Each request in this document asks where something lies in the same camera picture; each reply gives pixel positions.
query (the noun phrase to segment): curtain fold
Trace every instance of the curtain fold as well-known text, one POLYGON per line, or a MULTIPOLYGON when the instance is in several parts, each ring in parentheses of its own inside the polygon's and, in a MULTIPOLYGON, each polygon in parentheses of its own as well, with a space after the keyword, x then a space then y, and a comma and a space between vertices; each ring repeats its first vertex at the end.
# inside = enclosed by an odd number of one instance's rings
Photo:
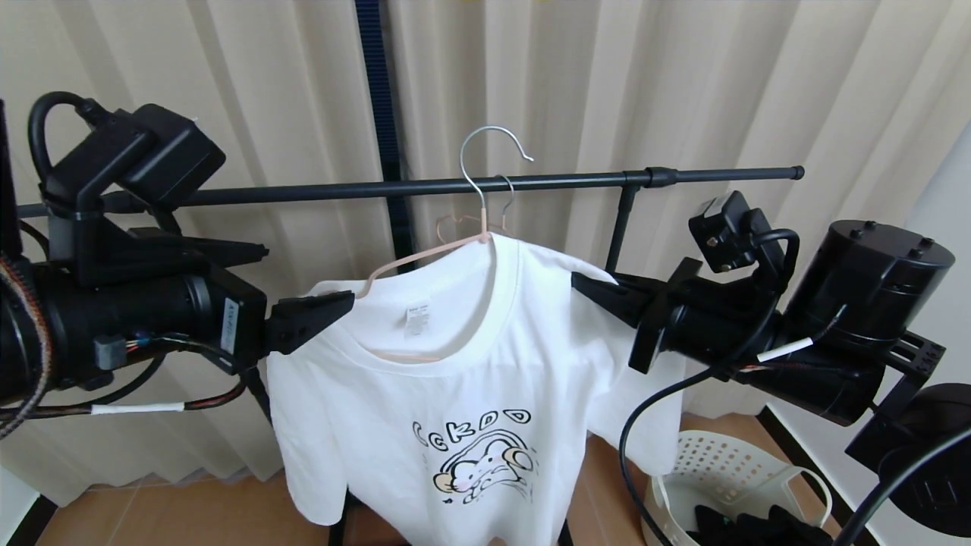
MULTIPOLYGON (((665 278, 682 256, 700 257, 687 218, 736 188, 774 225, 799 231, 802 268, 833 220, 902 223, 971 119, 971 3, 963 0, 409 0, 384 9, 408 178, 458 176, 459 145, 484 124, 508 126, 536 161, 520 160, 501 135, 480 135, 467 156, 474 176, 805 165, 799 182, 641 191, 623 273, 665 278)), ((38 199, 27 112, 56 89, 110 109, 155 102, 197 117, 227 155, 206 188, 382 178, 352 0, 0 3, 0 93, 22 203, 38 199)), ((48 127, 55 160, 86 132, 66 108, 48 127)), ((508 225, 518 238, 602 266, 618 197, 615 188, 519 193, 508 225)), ((494 218, 507 201, 489 196, 494 218)), ((412 204, 423 249, 437 243, 439 217, 479 208, 472 195, 412 204)), ((380 199, 193 208, 177 217, 187 235, 266 245, 264 261, 237 272, 270 301, 321 279, 365 277, 393 259, 380 199)), ((466 222, 459 235, 474 228, 466 222)), ((115 386, 144 366, 120 370, 115 386)), ((172 355, 126 402, 203 397, 233 382, 201 358, 172 355)), ((100 393, 57 392, 45 402, 100 393)), ((755 413, 764 400, 706 384, 686 405, 716 416, 755 413)), ((267 477, 281 463, 272 430, 244 396, 195 414, 31 423, 0 444, 0 464, 64 504, 90 484, 151 472, 267 477)))
MULTIPOLYGON (((351 0, 332 2, 4 2, 0 93, 7 101, 17 198, 36 202, 26 147, 33 101, 52 90, 110 110, 154 102, 189 118, 226 153, 205 188, 376 182, 374 120, 351 0)), ((48 121, 51 157, 86 128, 67 107, 48 121)), ((393 259, 381 200, 183 209, 186 235, 261 243, 270 255, 234 271, 269 301, 320 279, 356 278, 393 259)), ((115 217, 123 227, 148 217, 115 217)), ((44 229, 45 222, 33 222, 44 229)), ((31 243, 33 257, 39 257, 31 243)), ((117 388, 144 369, 123 369, 117 388)), ((236 379, 173 354, 126 403, 179 401, 236 379)), ((104 392, 53 392, 46 404, 104 392)), ((270 425, 245 395, 211 411, 70 417, 28 424, 0 444, 0 464, 59 504, 94 483, 150 473, 177 481, 198 468, 266 478, 281 460, 270 425)))
MULTIPOLYGON (((502 135, 482 137, 466 157, 476 176, 806 167, 799 182, 641 191, 621 273, 666 278, 683 256, 700 257, 686 221, 731 189, 800 233, 801 271, 834 220, 902 223, 971 119, 971 4, 959 0, 388 7, 414 178, 456 176, 458 144, 484 124, 512 129, 536 161, 518 160, 502 135)), ((496 216, 506 198, 493 195, 496 216)), ((509 225, 518 238, 602 266, 618 197, 618 189, 519 194, 509 225)), ((468 195, 414 203, 424 248, 436 243, 436 218, 478 209, 468 195)), ((686 396, 686 409, 757 413, 766 398, 705 384, 686 396)))

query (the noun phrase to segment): clothes rack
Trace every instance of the clothes rack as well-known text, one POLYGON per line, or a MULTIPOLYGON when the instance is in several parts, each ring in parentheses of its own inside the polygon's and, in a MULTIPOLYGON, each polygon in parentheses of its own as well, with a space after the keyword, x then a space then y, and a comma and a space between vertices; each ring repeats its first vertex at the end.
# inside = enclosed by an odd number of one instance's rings
MULTIPOLYGON (((621 188, 618 214, 611 235, 605 269, 617 270, 620 247, 633 210, 637 192, 642 188, 665 188, 674 184, 696 182, 727 182, 742 180, 799 180, 805 174, 801 166, 759 169, 712 169, 680 171, 667 167, 648 167, 640 171, 619 171, 593 174, 527 175, 508 177, 516 191, 537 189, 621 188)), ((506 180, 477 178, 476 185, 484 192, 507 191, 506 180)), ((472 193, 475 191, 464 178, 414 180, 401 182, 370 182, 360 184, 323 184, 312 186, 270 186, 258 188, 200 189, 182 205, 184 207, 244 205, 260 203, 286 203, 298 201, 326 201, 335 199, 361 199, 375 197, 442 195, 472 193)), ((114 191, 102 196, 104 210, 114 214, 146 212, 144 203, 125 191, 114 191)), ((20 205, 17 215, 21 219, 47 215, 43 204, 20 205)), ((270 419, 270 398, 256 368, 241 378, 259 404, 266 418, 270 419)), ((331 527, 328 546, 344 543, 348 508, 359 503, 348 495, 344 517, 331 527)), ((559 546, 573 546, 567 523, 563 523, 559 546)))

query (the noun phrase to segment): baseboard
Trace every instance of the baseboard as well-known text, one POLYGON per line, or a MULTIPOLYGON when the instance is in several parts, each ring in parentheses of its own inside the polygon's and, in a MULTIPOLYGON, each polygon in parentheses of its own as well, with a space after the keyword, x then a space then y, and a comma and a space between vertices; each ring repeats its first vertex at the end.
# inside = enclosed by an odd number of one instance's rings
POLYGON ((27 510, 27 515, 20 520, 20 525, 14 531, 14 535, 7 541, 7 546, 34 546, 37 540, 48 526, 50 518, 53 517, 57 505, 46 496, 40 495, 34 504, 27 510))
MULTIPOLYGON (((820 470, 819 466, 816 465, 816 462, 809 457, 806 450, 802 449, 802 445, 800 445, 795 437, 792 436, 792 433, 788 431, 788 428, 786 428, 786 426, 779 421, 776 414, 772 413, 771 409, 766 407, 762 410, 762 413, 757 415, 757 417, 758 421, 762 423, 762 426, 765 427, 765 429, 769 432, 769 435, 772 436, 772 439, 779 444, 780 448, 782 448, 783 452, 786 454, 786 457, 792 461, 792 464, 802 466, 803 468, 809 468, 810 470, 816 472, 826 482, 826 486, 829 488, 829 491, 833 497, 833 519, 835 519, 840 526, 844 526, 853 515, 853 510, 850 508, 850 505, 847 504, 846 500, 836 492, 833 485, 829 483, 829 478, 827 478, 822 470, 820 470)), ((813 488, 813 491, 816 492, 816 495, 820 498, 820 500, 825 501, 819 485, 813 480, 807 481, 813 488)), ((871 534, 867 529, 864 529, 859 534, 859 537, 856 539, 854 544, 855 546, 880 546, 877 539, 874 538, 873 534, 871 534)))

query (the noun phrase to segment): white plastic basket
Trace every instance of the white plastic basket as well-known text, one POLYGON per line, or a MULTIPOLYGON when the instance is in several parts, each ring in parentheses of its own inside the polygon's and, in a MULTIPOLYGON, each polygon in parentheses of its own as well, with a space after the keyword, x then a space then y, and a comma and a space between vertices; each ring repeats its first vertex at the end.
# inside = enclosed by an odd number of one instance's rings
MULTIPOLYGON (((773 504, 816 527, 822 527, 829 517, 832 497, 819 475, 780 461, 748 442, 714 432, 684 430, 678 436, 678 451, 674 471, 653 477, 644 495, 648 511, 673 544, 697 546, 686 531, 698 530, 694 516, 698 504, 733 520, 740 514, 767 518, 773 504), (789 481, 800 473, 819 482, 825 492, 825 509, 813 519, 806 517, 789 488, 789 481)), ((647 524, 641 527, 649 545, 659 544, 647 524)))

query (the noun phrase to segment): t-shirt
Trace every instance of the t-shirt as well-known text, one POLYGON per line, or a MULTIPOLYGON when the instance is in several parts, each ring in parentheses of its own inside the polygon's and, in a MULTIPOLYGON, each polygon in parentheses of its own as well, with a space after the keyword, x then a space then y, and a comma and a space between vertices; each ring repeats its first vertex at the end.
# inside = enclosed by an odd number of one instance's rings
MULTIPOLYGON (((616 446, 634 406, 685 369, 667 353, 647 375, 628 368, 634 330, 574 291, 574 271, 611 279, 493 235, 379 279, 300 349, 271 355, 273 425, 300 512, 332 525, 350 489, 412 544, 552 544, 587 431, 616 446)), ((680 417, 679 394, 653 406, 630 458, 671 471, 680 417)))

